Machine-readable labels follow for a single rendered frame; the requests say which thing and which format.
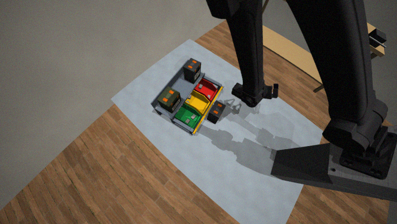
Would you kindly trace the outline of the dark grey shelf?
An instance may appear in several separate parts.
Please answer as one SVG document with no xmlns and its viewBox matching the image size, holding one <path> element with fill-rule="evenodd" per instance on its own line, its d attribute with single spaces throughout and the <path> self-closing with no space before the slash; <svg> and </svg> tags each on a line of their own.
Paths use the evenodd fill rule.
<svg viewBox="0 0 397 224">
<path fill-rule="evenodd" d="M 183 66 L 188 62 L 188 60 L 183 64 Z M 195 135 L 197 132 L 195 132 L 195 134 L 193 134 L 194 130 L 196 129 L 197 125 L 199 124 L 199 122 L 201 121 L 202 117 L 204 116 L 204 114 L 201 116 L 199 122 L 197 123 L 197 125 L 195 126 L 195 128 L 191 128 L 188 125 L 184 124 L 183 122 L 179 121 L 178 119 L 176 119 L 174 116 L 177 114 L 177 112 L 179 111 L 179 109 L 182 107 L 182 105 L 185 103 L 186 99 L 189 97 L 189 95 L 192 93 L 192 91 L 195 89 L 195 87 L 198 85 L 198 83 L 200 82 L 200 80 L 203 78 L 207 81 L 209 81 L 210 83 L 214 84 L 217 86 L 217 93 L 219 92 L 222 84 L 208 78 L 205 76 L 205 73 L 200 73 L 199 78 L 196 80 L 196 82 L 194 84 L 192 84 L 191 82 L 187 81 L 184 79 L 184 68 L 183 66 L 175 73 L 175 75 L 169 80 L 169 82 L 163 87 L 163 89 L 158 93 L 158 95 L 153 99 L 153 101 L 151 102 L 151 105 L 153 106 L 153 108 L 155 109 L 155 111 L 161 115 L 164 114 L 167 117 L 170 118 L 170 120 L 172 121 L 172 123 L 174 123 L 175 125 L 177 125 L 178 127 L 180 127 L 181 129 L 185 130 L 186 132 L 190 133 L 191 135 Z M 170 113 L 169 111 L 165 110 L 164 108 L 162 108 L 160 106 L 160 104 L 157 101 L 157 98 L 164 92 L 164 90 L 167 88 L 167 86 L 171 87 L 172 89 L 180 92 L 180 97 L 181 97 L 181 102 L 179 103 L 179 105 L 176 107 L 176 109 L 173 111 L 173 113 Z M 224 86 L 222 86 L 224 88 Z M 222 88 L 222 90 L 223 90 Z M 216 93 L 216 95 L 217 95 Z M 215 96 L 216 96 L 215 95 Z M 215 98 L 214 96 L 214 98 Z M 213 98 L 213 100 L 214 100 Z M 212 100 L 212 101 L 213 101 Z M 212 103 L 211 101 L 211 103 Z M 211 104 L 210 103 L 210 104 Z M 210 106 L 209 104 L 209 106 Z M 208 106 L 208 107 L 209 107 Z"/>
</svg>

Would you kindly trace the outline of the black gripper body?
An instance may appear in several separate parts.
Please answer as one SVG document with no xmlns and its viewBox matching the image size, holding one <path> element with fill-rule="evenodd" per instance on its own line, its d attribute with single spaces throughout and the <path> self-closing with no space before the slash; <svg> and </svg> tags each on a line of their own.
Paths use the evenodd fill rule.
<svg viewBox="0 0 397 224">
<path fill-rule="evenodd" d="M 272 90 L 273 90 L 273 93 L 272 93 Z M 263 98 L 263 99 L 272 99 L 272 98 L 277 98 L 278 97 L 278 89 L 273 89 L 273 86 L 271 85 L 271 86 L 268 86 L 268 93 L 264 96 L 264 97 L 262 97 L 262 95 L 261 95 L 261 99 Z"/>
</svg>

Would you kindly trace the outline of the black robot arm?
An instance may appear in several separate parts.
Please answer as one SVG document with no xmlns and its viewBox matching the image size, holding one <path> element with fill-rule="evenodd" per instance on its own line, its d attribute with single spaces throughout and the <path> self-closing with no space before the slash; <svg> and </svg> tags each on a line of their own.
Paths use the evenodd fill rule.
<svg viewBox="0 0 397 224">
<path fill-rule="evenodd" d="M 206 2 L 213 17 L 226 19 L 234 43 L 243 84 L 236 83 L 231 93 L 248 107 L 255 107 L 261 95 L 268 93 L 263 79 L 262 0 Z M 343 149 L 341 166 L 386 179 L 397 134 L 388 132 L 388 127 L 382 125 L 388 107 L 376 98 L 373 90 L 363 0 L 286 2 L 309 47 L 327 95 L 331 120 L 323 137 Z"/>
</svg>

